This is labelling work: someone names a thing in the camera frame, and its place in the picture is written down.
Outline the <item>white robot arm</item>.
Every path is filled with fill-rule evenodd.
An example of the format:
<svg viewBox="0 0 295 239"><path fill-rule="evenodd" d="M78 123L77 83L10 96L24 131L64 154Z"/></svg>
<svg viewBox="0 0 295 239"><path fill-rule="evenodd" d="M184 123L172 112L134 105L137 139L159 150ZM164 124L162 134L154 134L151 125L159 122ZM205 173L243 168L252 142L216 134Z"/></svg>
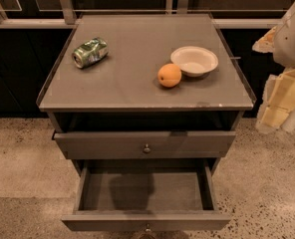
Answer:
<svg viewBox="0 0 295 239"><path fill-rule="evenodd" d="M266 81L258 110L256 128L269 133L282 128L295 129L295 67L286 67L279 76L270 75Z"/></svg>

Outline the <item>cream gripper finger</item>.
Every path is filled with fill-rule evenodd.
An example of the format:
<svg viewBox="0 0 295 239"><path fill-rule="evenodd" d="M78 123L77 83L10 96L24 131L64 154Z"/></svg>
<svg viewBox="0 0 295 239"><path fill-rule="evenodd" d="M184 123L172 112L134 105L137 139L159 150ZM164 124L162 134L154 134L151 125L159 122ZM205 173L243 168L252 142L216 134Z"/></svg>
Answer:
<svg viewBox="0 0 295 239"><path fill-rule="evenodd" d="M258 53L273 53L274 52L274 35L276 28L271 28L263 37L254 43L252 50Z"/></svg>
<svg viewBox="0 0 295 239"><path fill-rule="evenodd" d="M295 129L295 69L286 68L279 76L270 75L257 114L256 128L262 133Z"/></svg>

